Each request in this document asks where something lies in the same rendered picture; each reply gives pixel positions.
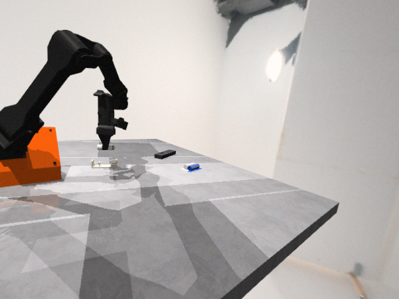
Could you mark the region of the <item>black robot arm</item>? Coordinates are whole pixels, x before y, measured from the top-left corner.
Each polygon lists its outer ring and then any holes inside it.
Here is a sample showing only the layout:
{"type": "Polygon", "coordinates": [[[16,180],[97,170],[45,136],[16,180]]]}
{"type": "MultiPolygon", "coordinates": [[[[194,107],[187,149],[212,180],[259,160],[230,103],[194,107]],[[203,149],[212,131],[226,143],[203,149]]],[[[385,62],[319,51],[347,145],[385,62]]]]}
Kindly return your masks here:
{"type": "Polygon", "coordinates": [[[104,86],[97,90],[100,110],[125,110],[128,89],[119,79],[111,53],[98,42],[69,30],[56,31],[47,46],[47,62],[24,95],[0,110],[0,160],[27,157],[29,143],[44,126],[39,118],[70,75],[99,67],[104,86]]]}

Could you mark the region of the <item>white and black cylinder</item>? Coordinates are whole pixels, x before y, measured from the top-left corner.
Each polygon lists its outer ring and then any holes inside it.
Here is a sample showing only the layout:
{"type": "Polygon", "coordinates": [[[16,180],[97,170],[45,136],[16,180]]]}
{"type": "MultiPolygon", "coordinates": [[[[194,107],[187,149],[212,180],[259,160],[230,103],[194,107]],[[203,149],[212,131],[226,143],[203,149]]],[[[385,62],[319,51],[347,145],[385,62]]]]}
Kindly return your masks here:
{"type": "Polygon", "coordinates": [[[115,145],[109,145],[108,149],[104,149],[103,145],[97,145],[97,150],[115,150],[115,145]]]}

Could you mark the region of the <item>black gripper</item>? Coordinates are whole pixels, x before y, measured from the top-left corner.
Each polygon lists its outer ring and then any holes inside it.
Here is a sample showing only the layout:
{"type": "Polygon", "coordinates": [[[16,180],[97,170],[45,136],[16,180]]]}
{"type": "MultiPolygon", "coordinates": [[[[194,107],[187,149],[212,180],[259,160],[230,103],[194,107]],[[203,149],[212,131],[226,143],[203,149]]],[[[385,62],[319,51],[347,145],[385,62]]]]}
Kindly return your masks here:
{"type": "Polygon", "coordinates": [[[110,126],[111,117],[115,116],[114,110],[100,110],[98,108],[98,127],[96,134],[98,134],[105,150],[108,149],[110,138],[115,135],[115,127],[110,126]]]}

